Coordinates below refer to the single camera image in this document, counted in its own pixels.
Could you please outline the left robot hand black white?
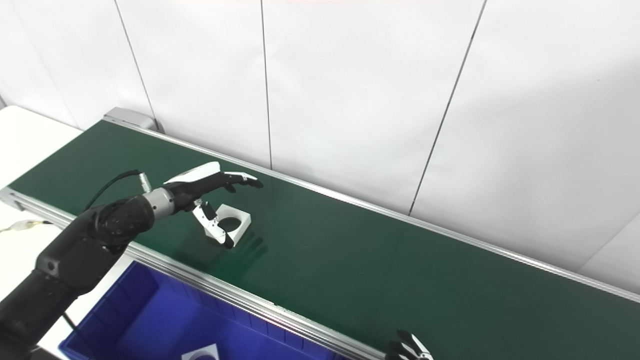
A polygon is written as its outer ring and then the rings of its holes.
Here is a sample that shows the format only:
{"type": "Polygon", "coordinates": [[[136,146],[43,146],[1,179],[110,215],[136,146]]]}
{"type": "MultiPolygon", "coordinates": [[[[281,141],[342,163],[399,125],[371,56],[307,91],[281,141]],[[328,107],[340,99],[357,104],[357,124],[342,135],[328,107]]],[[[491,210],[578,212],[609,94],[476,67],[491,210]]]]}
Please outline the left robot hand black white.
{"type": "Polygon", "coordinates": [[[233,235],[219,226],[220,217],[217,211],[202,196],[217,189],[226,189],[234,193],[235,185],[250,186],[262,189],[264,184],[253,175],[238,171],[222,171],[217,161],[187,170],[163,183],[162,188],[170,194],[173,201],[174,214],[191,212],[205,235],[215,240],[226,249],[232,249],[237,244],[233,235]]]}

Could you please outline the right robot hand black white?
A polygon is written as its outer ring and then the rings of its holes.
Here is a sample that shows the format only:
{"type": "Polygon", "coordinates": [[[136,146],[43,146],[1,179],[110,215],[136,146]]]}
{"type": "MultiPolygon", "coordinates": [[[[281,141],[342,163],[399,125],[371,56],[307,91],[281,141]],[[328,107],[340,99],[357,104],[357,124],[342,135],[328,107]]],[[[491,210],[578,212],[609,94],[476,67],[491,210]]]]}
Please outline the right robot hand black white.
{"type": "Polygon", "coordinates": [[[398,329],[396,335],[400,340],[389,341],[384,360],[434,360],[432,353],[413,333],[398,329]]]}

